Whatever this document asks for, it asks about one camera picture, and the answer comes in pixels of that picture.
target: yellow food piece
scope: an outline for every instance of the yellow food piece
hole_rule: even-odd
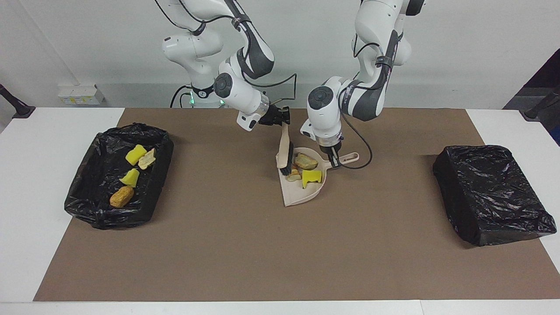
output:
[[[127,156],[125,157],[125,159],[128,161],[128,163],[130,163],[132,166],[135,166],[136,163],[138,163],[138,160],[140,160],[141,157],[144,156],[144,154],[146,154],[148,151],[146,151],[146,149],[144,149],[143,146],[141,145],[136,145],[134,147],[134,149],[130,150],[127,153]]]
[[[131,169],[123,178],[120,179],[120,182],[136,188],[136,183],[138,183],[139,176],[140,172],[137,169]]]
[[[323,172],[319,170],[303,170],[301,178],[304,182],[304,189],[307,188],[307,183],[318,182],[323,180]]]
[[[301,180],[300,171],[297,170],[297,167],[292,166],[292,173],[286,176],[286,180],[289,182],[295,182],[296,180]]]
[[[141,169],[147,169],[156,161],[155,155],[156,149],[150,150],[143,157],[141,157],[140,160],[138,160],[138,166],[140,166]]]
[[[111,196],[109,203],[112,207],[122,208],[130,202],[132,197],[134,197],[134,189],[130,186],[124,186]]]
[[[317,168],[317,165],[319,165],[317,160],[314,160],[303,153],[297,154],[294,163],[304,170],[314,170]]]

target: white power box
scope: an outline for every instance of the white power box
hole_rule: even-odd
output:
[[[60,100],[66,105],[101,105],[103,94],[94,86],[60,86]]]

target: white table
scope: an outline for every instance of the white table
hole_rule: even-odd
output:
[[[0,134],[0,314],[560,314],[560,300],[33,303],[71,219],[62,208],[76,167],[95,134],[115,127],[123,111],[37,108]],[[515,111],[468,113],[486,144],[512,151],[560,218],[560,148],[546,130]],[[560,234],[541,240],[558,269]]]

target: white dustpan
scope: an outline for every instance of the white dustpan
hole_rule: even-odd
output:
[[[286,177],[282,175],[282,172],[278,170],[278,175],[280,176],[280,185],[282,186],[282,195],[284,196],[284,205],[286,207],[299,205],[315,198],[326,183],[326,171],[333,168],[330,162],[323,160],[321,155],[315,150],[307,147],[294,148],[293,154],[297,155],[298,153],[303,153],[319,162],[319,165],[317,165],[317,168],[315,170],[320,170],[321,172],[323,172],[323,180],[321,181],[321,183],[308,183],[307,188],[303,189],[303,182],[301,180],[289,182],[288,180],[286,180]],[[359,159],[360,155],[354,152],[340,157],[340,163],[348,164]]]

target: brown mat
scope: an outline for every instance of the brown mat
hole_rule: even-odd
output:
[[[176,145],[153,220],[118,231],[72,220],[35,301],[560,298],[539,240],[473,248],[447,221],[431,165],[446,145],[483,144],[464,110],[356,122],[372,165],[331,171],[316,199],[291,208],[274,168],[280,128],[247,133],[236,115],[127,109],[120,126],[158,126]],[[292,115],[296,146],[318,149],[298,135],[305,111]],[[345,132],[341,153],[366,153]]]

